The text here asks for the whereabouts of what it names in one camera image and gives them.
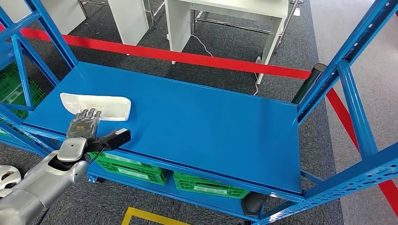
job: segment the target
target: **perforated metal post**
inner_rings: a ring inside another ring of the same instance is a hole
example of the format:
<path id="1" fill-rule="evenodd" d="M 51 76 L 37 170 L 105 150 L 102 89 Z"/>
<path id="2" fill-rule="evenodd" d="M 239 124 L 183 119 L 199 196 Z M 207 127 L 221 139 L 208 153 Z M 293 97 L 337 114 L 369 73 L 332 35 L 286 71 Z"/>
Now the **perforated metal post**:
<path id="1" fill-rule="evenodd" d="M 330 202 L 398 175 L 398 143 L 372 155 L 303 193 L 302 202 L 287 201 L 261 216 L 255 225 L 269 224 Z"/>
<path id="2" fill-rule="evenodd" d="M 337 64 L 342 59 L 345 59 L 352 65 L 397 10 L 398 0 L 379 0 L 374 2 L 314 86 L 303 98 L 298 111 L 299 124 L 314 110 L 338 80 Z"/>

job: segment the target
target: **caster wheel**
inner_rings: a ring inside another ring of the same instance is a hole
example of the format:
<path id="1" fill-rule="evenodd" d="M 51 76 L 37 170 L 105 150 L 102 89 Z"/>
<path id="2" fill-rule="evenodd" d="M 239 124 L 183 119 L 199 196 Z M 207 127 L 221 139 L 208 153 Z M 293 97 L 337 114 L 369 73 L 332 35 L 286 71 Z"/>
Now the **caster wheel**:
<path id="1" fill-rule="evenodd" d="M 98 179 L 97 179 L 97 183 L 100 183 L 100 184 L 102 184 L 104 181 L 105 181 L 105 179 L 101 178 L 101 177 L 98 177 Z"/>

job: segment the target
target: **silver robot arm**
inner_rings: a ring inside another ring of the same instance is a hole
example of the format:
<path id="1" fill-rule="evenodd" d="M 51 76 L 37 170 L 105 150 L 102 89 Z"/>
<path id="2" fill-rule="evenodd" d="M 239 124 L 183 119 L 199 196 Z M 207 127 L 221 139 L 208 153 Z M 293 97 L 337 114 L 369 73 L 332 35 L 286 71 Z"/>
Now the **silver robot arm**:
<path id="1" fill-rule="evenodd" d="M 69 187 L 85 177 L 83 154 L 87 140 L 69 138 L 30 169 L 25 178 L 0 200 L 0 225 L 25 225 L 47 210 Z"/>
<path id="2" fill-rule="evenodd" d="M 85 153 L 100 154 L 130 141 L 130 131 L 124 128 L 97 138 L 101 111 L 96 114 L 94 111 L 91 109 L 77 113 L 61 148 L 30 169 L 11 193 L 0 200 L 0 225 L 28 224 L 42 211 L 46 211 L 69 187 L 85 177 L 89 165 Z"/>

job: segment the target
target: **yellow tape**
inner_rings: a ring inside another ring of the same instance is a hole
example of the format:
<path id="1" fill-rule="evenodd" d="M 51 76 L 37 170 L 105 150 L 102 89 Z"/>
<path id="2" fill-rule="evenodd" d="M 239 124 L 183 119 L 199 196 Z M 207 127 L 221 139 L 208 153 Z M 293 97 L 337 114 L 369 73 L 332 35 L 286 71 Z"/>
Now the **yellow tape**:
<path id="1" fill-rule="evenodd" d="M 177 221 L 175 219 L 170 219 L 167 217 L 159 216 L 159 215 L 156 215 L 156 214 L 153 214 L 153 213 L 150 213 L 147 211 L 139 210 L 136 208 L 132 208 L 132 207 L 129 207 L 127 209 L 127 212 L 124 215 L 122 225 L 129 225 L 132 216 L 150 220 L 152 222 L 156 222 L 158 224 L 163 224 L 163 225 L 189 225 L 187 223 L 183 223 L 183 222 Z"/>

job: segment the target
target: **power cord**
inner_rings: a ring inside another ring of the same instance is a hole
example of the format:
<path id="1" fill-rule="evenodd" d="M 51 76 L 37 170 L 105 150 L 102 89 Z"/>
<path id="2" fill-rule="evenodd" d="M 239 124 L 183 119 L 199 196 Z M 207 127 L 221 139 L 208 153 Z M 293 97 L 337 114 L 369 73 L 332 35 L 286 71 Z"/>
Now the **power cord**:
<path id="1" fill-rule="evenodd" d="M 199 37 L 197 37 L 197 36 L 195 36 L 195 35 L 193 35 L 193 34 L 191 34 L 191 36 L 194 37 L 194 38 L 196 38 L 196 39 L 199 41 L 199 43 L 201 43 L 201 44 L 203 45 L 203 47 L 205 48 L 205 51 L 206 51 L 207 53 L 209 53 L 209 55 L 210 55 L 211 57 L 214 57 L 214 56 L 211 54 L 211 52 L 209 52 L 209 51 L 207 50 L 206 45 L 199 39 Z M 256 63 L 261 63 L 261 57 L 260 57 L 260 56 L 257 57 Z M 256 92 L 253 94 L 253 96 L 256 96 L 257 93 L 259 92 L 259 87 L 257 86 L 257 81 L 259 80 L 259 77 L 258 77 L 257 73 L 254 73 L 254 75 L 256 76 L 256 84 L 255 84 L 255 86 L 256 86 Z"/>
<path id="2" fill-rule="evenodd" d="M 207 53 L 209 53 L 209 55 L 210 55 L 211 57 L 214 57 L 214 56 L 207 50 L 206 45 L 199 39 L 199 37 L 197 37 L 197 36 L 195 36 L 195 35 L 193 35 L 193 34 L 191 34 L 191 36 L 194 37 L 194 38 L 196 38 L 196 39 L 203 45 L 203 47 L 205 48 L 205 51 L 206 51 Z"/>
<path id="3" fill-rule="evenodd" d="M 261 63 L 261 57 L 260 57 L 260 56 L 257 57 L 256 63 Z M 255 84 L 255 86 L 256 86 L 256 92 L 253 94 L 253 96 L 256 96 L 257 93 L 259 92 L 259 87 L 257 86 L 257 81 L 259 81 L 259 77 L 258 77 L 257 73 L 254 73 L 254 75 L 256 76 L 256 84 Z"/>
<path id="4" fill-rule="evenodd" d="M 109 145 L 106 145 L 103 149 L 101 149 L 101 151 L 99 151 L 98 154 L 97 154 L 96 156 L 94 156 L 94 158 L 92 158 L 92 159 L 88 162 L 88 165 L 90 165 L 91 163 L 93 163 L 94 160 L 96 160 L 96 159 L 98 158 L 98 156 L 100 156 L 101 153 L 102 153 L 105 149 L 107 149 L 107 148 L 109 148 Z"/>
<path id="5" fill-rule="evenodd" d="M 43 219 L 44 219 L 44 217 L 47 215 L 49 209 L 50 209 L 50 208 L 48 208 L 48 209 L 41 215 L 40 220 L 39 220 L 35 225 L 40 225 L 41 222 L 43 222 Z"/>

